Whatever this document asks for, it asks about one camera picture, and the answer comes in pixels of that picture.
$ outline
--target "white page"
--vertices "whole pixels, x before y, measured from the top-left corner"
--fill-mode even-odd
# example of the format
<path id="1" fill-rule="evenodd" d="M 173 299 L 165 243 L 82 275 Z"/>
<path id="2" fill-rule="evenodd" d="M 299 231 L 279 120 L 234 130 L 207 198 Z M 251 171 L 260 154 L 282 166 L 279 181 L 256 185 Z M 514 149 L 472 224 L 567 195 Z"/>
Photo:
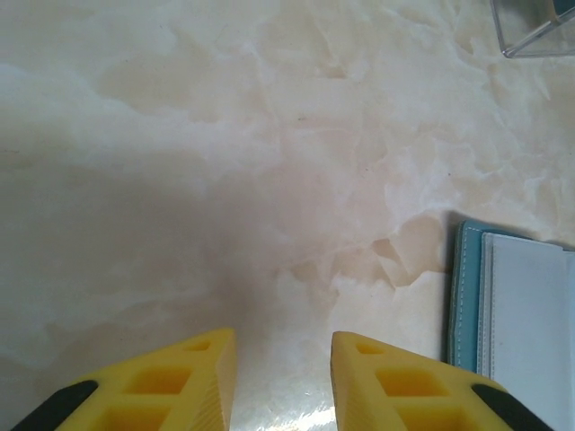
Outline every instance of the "white page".
<path id="1" fill-rule="evenodd" d="M 567 253 L 490 235 L 490 377 L 553 429 L 573 429 Z"/>

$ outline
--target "marble surface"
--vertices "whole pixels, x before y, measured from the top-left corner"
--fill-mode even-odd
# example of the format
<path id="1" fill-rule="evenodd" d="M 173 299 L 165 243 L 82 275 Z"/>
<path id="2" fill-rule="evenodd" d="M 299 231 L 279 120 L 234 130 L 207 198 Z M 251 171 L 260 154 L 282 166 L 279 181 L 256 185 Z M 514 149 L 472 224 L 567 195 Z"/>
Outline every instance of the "marble surface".
<path id="1" fill-rule="evenodd" d="M 575 244 L 575 60 L 487 0 L 0 8 L 2 429 L 231 326 L 233 430 L 333 430 L 333 331 L 439 357 L 461 215 Z"/>

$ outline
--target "marble floor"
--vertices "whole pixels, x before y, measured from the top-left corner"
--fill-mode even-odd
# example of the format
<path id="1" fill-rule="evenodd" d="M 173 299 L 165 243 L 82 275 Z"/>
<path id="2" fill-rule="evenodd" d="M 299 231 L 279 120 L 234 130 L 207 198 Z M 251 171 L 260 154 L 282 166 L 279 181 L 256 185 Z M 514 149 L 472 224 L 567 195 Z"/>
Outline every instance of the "marble floor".
<path id="1" fill-rule="evenodd" d="M 440 356 L 457 220 L 575 244 L 575 59 L 487 0 L 0 7 L 2 429 L 231 326 L 232 429 L 333 430 L 333 331 Z"/>

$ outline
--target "notebook cover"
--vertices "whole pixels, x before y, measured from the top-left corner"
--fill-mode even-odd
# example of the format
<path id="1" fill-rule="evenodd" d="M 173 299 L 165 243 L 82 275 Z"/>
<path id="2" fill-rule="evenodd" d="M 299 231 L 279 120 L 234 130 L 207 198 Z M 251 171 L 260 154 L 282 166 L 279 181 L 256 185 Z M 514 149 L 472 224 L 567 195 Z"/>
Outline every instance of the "notebook cover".
<path id="1" fill-rule="evenodd" d="M 463 221 L 457 232 L 451 288 L 447 360 L 477 372 L 479 290 L 482 272 L 482 235 L 499 233 L 522 238 L 491 224 Z"/>

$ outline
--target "black rubber tip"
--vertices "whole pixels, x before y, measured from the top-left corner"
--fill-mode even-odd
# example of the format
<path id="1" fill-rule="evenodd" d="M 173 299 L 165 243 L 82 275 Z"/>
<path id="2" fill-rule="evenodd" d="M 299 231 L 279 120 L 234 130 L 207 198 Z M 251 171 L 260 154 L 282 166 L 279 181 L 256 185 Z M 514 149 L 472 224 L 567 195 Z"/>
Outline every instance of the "black rubber tip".
<path id="1" fill-rule="evenodd" d="M 54 431 L 68 416 L 98 389 L 94 380 L 86 380 L 54 392 L 12 431 Z"/>
<path id="2" fill-rule="evenodd" d="M 553 431 L 510 393 L 486 384 L 474 384 L 472 389 L 511 429 L 517 431 Z"/>

